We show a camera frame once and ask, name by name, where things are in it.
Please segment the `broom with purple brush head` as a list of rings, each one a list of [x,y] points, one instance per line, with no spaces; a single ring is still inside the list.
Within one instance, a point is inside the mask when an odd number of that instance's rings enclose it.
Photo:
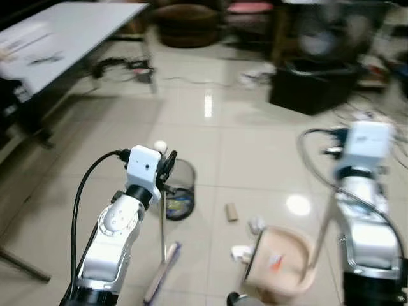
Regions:
[[[158,140],[154,143],[154,149],[160,151],[163,158],[167,156],[168,145],[163,140]],[[165,228],[165,191],[160,191],[160,202],[159,207],[161,208],[159,214],[159,227],[160,227],[160,237],[161,237],[161,263],[152,278],[152,282],[146,290],[146,294],[143,297],[143,306],[154,306],[158,299],[158,295],[161,291],[161,286],[164,284],[169,271],[171,271],[174,266],[178,256],[180,254],[181,244],[180,242],[166,243],[166,228]]]

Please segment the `beige dustpan with long handle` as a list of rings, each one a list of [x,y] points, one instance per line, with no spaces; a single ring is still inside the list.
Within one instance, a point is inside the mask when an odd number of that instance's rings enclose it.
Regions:
[[[241,203],[267,227],[254,235],[242,285],[269,306],[342,306],[329,193],[254,191]]]

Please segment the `black floor fan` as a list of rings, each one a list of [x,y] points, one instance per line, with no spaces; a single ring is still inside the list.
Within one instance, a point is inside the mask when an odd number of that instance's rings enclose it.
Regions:
[[[295,29],[304,55],[314,59],[339,56],[344,43],[343,12],[341,0],[315,0],[301,6]]]

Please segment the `black mesh waste bin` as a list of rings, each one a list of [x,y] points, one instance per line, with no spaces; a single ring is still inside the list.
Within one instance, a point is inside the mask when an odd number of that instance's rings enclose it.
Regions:
[[[176,159],[165,184],[165,218],[169,221],[187,219],[192,215],[196,204],[196,170],[192,163]]]

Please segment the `brown cardboard roll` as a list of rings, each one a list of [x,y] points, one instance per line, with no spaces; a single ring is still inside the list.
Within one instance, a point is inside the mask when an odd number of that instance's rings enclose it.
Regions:
[[[237,207],[233,202],[225,204],[225,214],[228,222],[239,221],[239,213],[237,213]]]

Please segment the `small white crumpled paper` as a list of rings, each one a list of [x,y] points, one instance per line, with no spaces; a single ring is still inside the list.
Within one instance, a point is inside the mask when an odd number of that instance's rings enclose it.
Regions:
[[[247,225],[249,227],[250,232],[253,235],[259,235],[267,227],[265,220],[263,219],[263,217],[260,217],[260,216],[251,217],[247,221]]]

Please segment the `white paper scrap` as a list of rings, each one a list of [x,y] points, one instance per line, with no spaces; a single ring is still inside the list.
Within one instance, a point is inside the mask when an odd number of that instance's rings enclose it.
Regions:
[[[241,263],[250,263],[254,255],[254,247],[248,245],[234,245],[231,247],[230,254],[233,261]]]

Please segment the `brown round stool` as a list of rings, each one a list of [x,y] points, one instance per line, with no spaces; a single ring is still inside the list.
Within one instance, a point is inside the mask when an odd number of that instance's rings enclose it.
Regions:
[[[202,48],[217,43],[221,17],[212,4],[190,1],[162,5],[152,14],[158,40],[173,48]]]

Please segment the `black robot foot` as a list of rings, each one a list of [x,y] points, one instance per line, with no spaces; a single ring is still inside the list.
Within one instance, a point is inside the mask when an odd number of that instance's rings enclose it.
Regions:
[[[249,305],[248,295],[230,292],[226,297],[226,306],[248,306]]]

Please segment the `white table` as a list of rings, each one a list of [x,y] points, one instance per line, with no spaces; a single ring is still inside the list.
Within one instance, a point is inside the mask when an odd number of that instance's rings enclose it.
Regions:
[[[0,78],[20,80],[28,93],[37,94],[146,8],[147,3],[63,2],[39,11],[20,22],[49,23],[63,48],[63,59],[35,65],[0,65]]]

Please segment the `black storage box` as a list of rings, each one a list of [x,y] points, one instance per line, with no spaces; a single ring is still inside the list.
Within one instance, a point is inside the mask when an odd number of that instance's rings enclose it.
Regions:
[[[344,104],[358,83],[361,64],[289,59],[274,73],[268,104],[317,115]]]

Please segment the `pink cushioned chair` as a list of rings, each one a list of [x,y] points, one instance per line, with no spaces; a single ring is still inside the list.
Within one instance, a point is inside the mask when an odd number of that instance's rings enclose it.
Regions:
[[[230,15],[267,15],[274,6],[269,0],[229,0],[226,11]]]

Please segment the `white papers on table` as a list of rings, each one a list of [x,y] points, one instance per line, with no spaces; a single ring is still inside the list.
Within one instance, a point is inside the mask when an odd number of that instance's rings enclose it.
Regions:
[[[0,65],[35,65],[61,59],[63,48],[47,22],[21,22],[0,31]]]

